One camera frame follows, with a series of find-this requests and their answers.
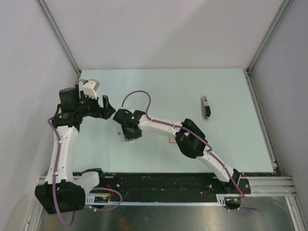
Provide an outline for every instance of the white plastic part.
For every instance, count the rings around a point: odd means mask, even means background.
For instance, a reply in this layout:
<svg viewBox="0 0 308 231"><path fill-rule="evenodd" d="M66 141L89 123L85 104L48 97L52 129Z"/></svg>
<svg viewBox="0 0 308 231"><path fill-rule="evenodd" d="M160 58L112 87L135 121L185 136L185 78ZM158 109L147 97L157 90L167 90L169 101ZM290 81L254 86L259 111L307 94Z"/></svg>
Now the white plastic part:
<svg viewBox="0 0 308 231"><path fill-rule="evenodd" d="M146 115L143 115L140 118L138 127L140 128L141 131L154 132L154 133L164 135L164 136L174 139L176 136L175 134L180 130L180 128L175 128L169 125L155 123L152 120L155 119L155 120L159 120L159 121L163 121L163 122L167 122L167 123L179 125L179 126L181 126L181 122L167 121L167 120L155 118L152 116L150 117L151 117L151 120L149 120L146 117ZM209 167L215 173L215 175L220 181L229 182L230 177L228 176L227 172L225 171L223 166L213 156L211 156L208 153L209 150L210 150L209 147L206 146L203 151L204 155L197 157L197 159L200 160L202 163L204 163L207 167ZM232 176L233 168L225 164L225 162L213 151L211 152L225 165L226 169L229 171L230 175Z"/></svg>
<svg viewBox="0 0 308 231"><path fill-rule="evenodd" d="M58 164L58 176L56 183L60 183L61 180L65 179L66 181L73 181L73 172L72 172L72 162L73 162L73 150L75 145L75 140L78 137L78 130L75 127L69 128L68 126L60 126L57 128L57 131L60 135L61 149L60 149L60 158ZM56 161L57 150L58 150L58 140L55 133L53 133L53 150L50 167L48 169L47 176L45 181L48 184L52 184L52 176L54 172L54 164Z"/></svg>
<svg viewBox="0 0 308 231"><path fill-rule="evenodd" d="M229 182L230 177L228 176L226 170L223 168L223 166L208 152L210 149L209 147L205 147L203 151L203 156L198 156L197 159L200 160L202 163L204 163L206 166L208 166L214 174L217 176L218 180ZM225 162L213 151L211 151L212 154L214 154L226 167L226 169L229 171L230 175L233 176L233 168L229 165L225 164Z"/></svg>
<svg viewBox="0 0 308 231"><path fill-rule="evenodd" d="M151 119L156 119L156 120L159 120L159 121L163 121L163 122L167 122L167 123L170 123L170 124L181 126L181 122L167 121L167 120L155 118L155 117L152 117L152 116L150 116L150 117L151 117ZM163 135L163 136L167 136L167 137L172 138L172 139L175 138L175 133L177 133L180 130L180 128L175 128L175 127L171 127L169 125L155 123L155 122L149 120L146 117L146 115L143 115L140 118L138 127L140 128L141 131L154 132L154 133L157 133L157 134L160 134L160 135Z"/></svg>
<svg viewBox="0 0 308 231"><path fill-rule="evenodd" d="M80 185L84 189L85 193L88 194L91 189L99 184L100 179L97 172L86 172L83 173L82 176L78 178L78 180L73 179L73 151L79 132L75 127L70 128L68 126L60 126L57 128L57 131L60 135L60 141L57 140L56 134L53 133L53 151L45 182L47 181L48 184L52 184L53 175L55 174L57 176L56 183L60 183L61 180L73 182L76 185ZM61 144L60 157L58 170L54 173L54 164L57 156L58 143Z"/></svg>
<svg viewBox="0 0 308 231"><path fill-rule="evenodd" d="M73 181L74 184L80 185L86 195L100 183L98 172L85 172L78 180Z"/></svg>
<svg viewBox="0 0 308 231"><path fill-rule="evenodd" d="M83 93L89 98L96 100L97 99L96 90L99 87L99 85L100 85L99 81L95 79L89 79L89 81L83 85Z"/></svg>

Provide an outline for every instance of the black bracket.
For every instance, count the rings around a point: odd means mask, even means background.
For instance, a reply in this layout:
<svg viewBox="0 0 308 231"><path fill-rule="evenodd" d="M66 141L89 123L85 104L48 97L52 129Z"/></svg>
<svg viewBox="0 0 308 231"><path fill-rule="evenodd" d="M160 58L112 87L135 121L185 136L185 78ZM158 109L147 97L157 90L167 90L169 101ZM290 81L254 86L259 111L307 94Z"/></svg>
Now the black bracket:
<svg viewBox="0 0 308 231"><path fill-rule="evenodd" d="M198 126L190 119L185 119L182 126L197 134L200 138L205 139L205 134L198 128ZM187 157L195 159L197 156L203 156L205 144L197 139L194 135L188 134L187 131L181 129L176 133L175 140L180 151Z"/></svg>
<svg viewBox="0 0 308 231"><path fill-rule="evenodd" d="M46 182L43 185L38 185L35 187L34 194L48 214L56 213L52 196L52 184ZM85 206L86 195L84 189L72 182L62 180L57 183L56 197L61 213L82 210Z"/></svg>
<svg viewBox="0 0 308 231"><path fill-rule="evenodd" d="M98 98L89 98L83 91L80 91L79 96L78 85L75 85L74 88L60 90L59 96L61 103L52 119L55 128L58 126L74 126L79 131L84 117L109 119L116 112L109 103L108 96L103 95L103 107L100 107Z"/></svg>

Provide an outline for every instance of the small label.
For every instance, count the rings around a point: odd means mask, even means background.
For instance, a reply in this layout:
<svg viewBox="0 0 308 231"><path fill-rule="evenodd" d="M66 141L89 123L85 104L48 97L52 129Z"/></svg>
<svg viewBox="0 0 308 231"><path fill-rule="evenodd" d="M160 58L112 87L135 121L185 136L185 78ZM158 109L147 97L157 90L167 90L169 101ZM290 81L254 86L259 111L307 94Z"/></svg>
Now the small label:
<svg viewBox="0 0 308 231"><path fill-rule="evenodd" d="M169 138L169 143L176 143L175 139Z"/></svg>

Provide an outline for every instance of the black object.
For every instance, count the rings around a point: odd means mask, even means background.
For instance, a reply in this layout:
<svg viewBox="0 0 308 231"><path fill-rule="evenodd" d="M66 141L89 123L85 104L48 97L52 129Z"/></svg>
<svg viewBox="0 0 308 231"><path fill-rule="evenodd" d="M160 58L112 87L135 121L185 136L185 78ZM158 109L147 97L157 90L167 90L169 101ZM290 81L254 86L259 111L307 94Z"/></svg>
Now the black object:
<svg viewBox="0 0 308 231"><path fill-rule="evenodd" d="M226 209L237 209L241 206L241 198L225 197Z"/></svg>
<svg viewBox="0 0 308 231"><path fill-rule="evenodd" d="M182 122L182 127L189 129L207 142L207 140L205 139L205 134L192 120L185 119L184 122ZM205 144L190 133L186 135L187 133L188 132L182 128L179 132L176 133L175 140L181 153L192 159L197 158L197 156L203 156Z"/></svg>
<svg viewBox="0 0 308 231"><path fill-rule="evenodd" d="M116 112L113 120L121 125L125 140L135 140L142 136L138 124L144 114L142 111L135 110L132 113L126 109L119 109Z"/></svg>
<svg viewBox="0 0 308 231"><path fill-rule="evenodd" d="M104 174L106 184L122 194L123 202L202 203L216 202L216 194L239 194L229 184L221 184L213 173ZM239 187L245 194L251 194L248 179L241 178ZM118 202L119 196L114 194L110 200Z"/></svg>
<svg viewBox="0 0 308 231"><path fill-rule="evenodd" d="M106 95L103 95L103 107L100 107L98 99L87 97L83 91L80 92L79 97L78 85L75 85L74 88L60 90L59 96L61 113L58 113L59 110L57 109L57 113L52 119L52 125L55 128L58 126L74 126L79 131L84 117L109 119L116 112Z"/></svg>
<svg viewBox="0 0 308 231"><path fill-rule="evenodd" d="M209 118L211 116L211 108L210 106L205 106L205 116Z"/></svg>
<svg viewBox="0 0 308 231"><path fill-rule="evenodd" d="M52 197L52 184L47 182L35 187L35 196L48 214L55 214L56 209ZM86 195L83 188L72 182L62 180L56 184L56 197L61 213L82 210L85 206Z"/></svg>

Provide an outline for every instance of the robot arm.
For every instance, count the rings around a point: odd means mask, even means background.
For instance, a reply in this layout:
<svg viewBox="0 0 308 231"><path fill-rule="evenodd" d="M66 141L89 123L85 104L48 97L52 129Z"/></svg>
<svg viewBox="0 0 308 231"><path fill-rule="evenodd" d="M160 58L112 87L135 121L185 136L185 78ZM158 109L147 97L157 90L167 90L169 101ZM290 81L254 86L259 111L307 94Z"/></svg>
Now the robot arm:
<svg viewBox="0 0 308 231"><path fill-rule="evenodd" d="M82 210L86 194L104 179L100 168L84 171L78 180L73 179L72 171L73 148L83 118L91 116L108 119L116 112L109 104L107 96L103 96L103 107L100 107L96 94L98 86L97 80L90 79L84 83L83 91L79 91L78 85L61 90L61 103L51 122L48 121L54 134L51 164L45 183L36 187L35 196L49 214L56 213L52 192L54 183L59 210L69 212Z"/></svg>
<svg viewBox="0 0 308 231"><path fill-rule="evenodd" d="M211 148L202 143L194 135L188 133L192 131L206 143L204 133L189 119L184 122L173 122L147 116L145 112L134 109L119 109L114 119L122 126L126 140L135 140L142 136L142 132L154 132L160 135L175 139L182 154L189 158L197 158L208 166L217 178L223 182L230 182L230 176L238 182L240 173L223 162Z"/></svg>

